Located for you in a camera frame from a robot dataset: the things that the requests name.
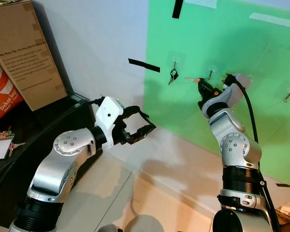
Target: cardboard box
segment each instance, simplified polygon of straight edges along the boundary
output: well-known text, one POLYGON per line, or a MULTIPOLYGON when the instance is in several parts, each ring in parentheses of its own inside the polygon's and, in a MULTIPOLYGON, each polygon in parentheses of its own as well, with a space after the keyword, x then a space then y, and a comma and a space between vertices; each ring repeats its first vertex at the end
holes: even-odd
POLYGON ((30 0, 0 6, 0 65, 31 110, 67 96, 30 0))

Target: green wall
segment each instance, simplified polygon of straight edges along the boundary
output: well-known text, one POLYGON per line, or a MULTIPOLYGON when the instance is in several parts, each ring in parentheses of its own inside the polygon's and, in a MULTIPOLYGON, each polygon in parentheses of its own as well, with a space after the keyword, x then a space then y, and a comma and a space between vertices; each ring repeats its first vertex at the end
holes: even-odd
MULTIPOLYGON (((224 73, 244 73, 263 155, 261 170, 290 184, 290 28, 250 19, 256 12, 290 20, 290 12, 239 0, 218 0, 217 9, 184 3, 172 18, 174 0, 150 0, 146 61, 160 73, 146 70, 145 111, 159 126, 218 154, 218 144, 197 101, 197 85, 185 77, 207 77, 222 87, 224 73), (176 60, 178 79, 170 86, 176 60)), ((246 102, 234 107, 253 137, 246 102)))

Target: orange bag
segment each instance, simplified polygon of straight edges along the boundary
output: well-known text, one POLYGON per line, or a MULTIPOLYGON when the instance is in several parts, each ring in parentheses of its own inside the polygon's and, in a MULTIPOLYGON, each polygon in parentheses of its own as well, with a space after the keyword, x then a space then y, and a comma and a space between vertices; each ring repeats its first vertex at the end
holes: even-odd
POLYGON ((23 98, 0 66, 0 118, 22 100, 23 98))

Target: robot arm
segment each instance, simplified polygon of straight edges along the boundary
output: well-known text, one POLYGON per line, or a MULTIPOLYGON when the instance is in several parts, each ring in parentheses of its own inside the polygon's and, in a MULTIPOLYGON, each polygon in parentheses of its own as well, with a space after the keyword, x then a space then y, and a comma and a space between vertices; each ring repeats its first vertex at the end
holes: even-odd
POLYGON ((18 204, 18 217, 9 231, 55 231, 62 206, 70 194, 79 167, 97 151, 110 149, 118 143, 133 144, 145 138, 155 128, 138 106, 125 108, 111 97, 100 101, 94 128, 67 131, 55 139, 50 154, 36 170, 27 198, 18 204), (149 125, 131 135, 125 131, 123 119, 135 113, 140 113, 149 125))
MULTIPOLYGON (((235 78, 245 88, 250 85, 243 74, 228 77, 235 78)), ((272 232, 273 218, 262 195, 265 182, 259 171, 261 148, 246 135, 244 125, 230 109, 243 94, 236 84, 229 83, 221 92, 201 78, 197 82, 202 96, 198 105, 209 119, 223 165, 223 189, 218 195, 222 210, 214 217, 213 231, 272 232)))

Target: black tape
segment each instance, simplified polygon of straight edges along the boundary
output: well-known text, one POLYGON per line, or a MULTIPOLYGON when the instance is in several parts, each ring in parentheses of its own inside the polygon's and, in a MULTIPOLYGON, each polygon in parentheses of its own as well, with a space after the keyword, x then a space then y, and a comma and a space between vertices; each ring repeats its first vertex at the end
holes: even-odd
POLYGON ((128 58, 128 60, 129 60, 129 64, 135 64, 135 65, 144 67, 146 69, 150 69, 150 70, 158 72, 158 73, 160 72, 160 67, 157 67, 155 65, 147 64, 147 63, 144 63, 142 61, 134 60, 134 59, 130 59, 130 58, 128 58))
POLYGON ((290 188, 290 185, 287 184, 276 184, 278 187, 287 187, 290 188))
POLYGON ((184 0, 175 0, 172 18, 179 18, 184 0))

